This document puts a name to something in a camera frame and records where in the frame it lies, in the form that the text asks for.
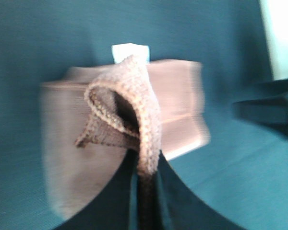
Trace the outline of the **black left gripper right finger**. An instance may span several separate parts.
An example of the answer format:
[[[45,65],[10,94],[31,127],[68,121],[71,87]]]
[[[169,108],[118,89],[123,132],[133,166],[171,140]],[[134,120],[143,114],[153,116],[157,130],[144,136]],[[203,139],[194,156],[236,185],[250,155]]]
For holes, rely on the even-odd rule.
[[[177,176],[163,153],[156,173],[157,230],[239,230],[197,197]]]

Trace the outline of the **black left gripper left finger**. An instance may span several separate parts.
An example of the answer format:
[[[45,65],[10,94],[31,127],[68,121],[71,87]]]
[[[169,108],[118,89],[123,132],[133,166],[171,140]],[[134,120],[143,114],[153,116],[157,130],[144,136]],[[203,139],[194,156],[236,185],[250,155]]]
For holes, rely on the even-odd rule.
[[[138,154],[128,150],[105,188],[81,211],[57,226],[57,230],[137,230]]]

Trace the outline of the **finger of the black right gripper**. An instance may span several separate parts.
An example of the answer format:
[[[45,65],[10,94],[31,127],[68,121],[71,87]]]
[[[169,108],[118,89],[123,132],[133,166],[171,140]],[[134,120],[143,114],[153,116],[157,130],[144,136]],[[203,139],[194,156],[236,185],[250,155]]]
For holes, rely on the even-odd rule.
[[[236,118],[273,130],[288,139],[288,79],[255,86],[263,96],[232,104]]]

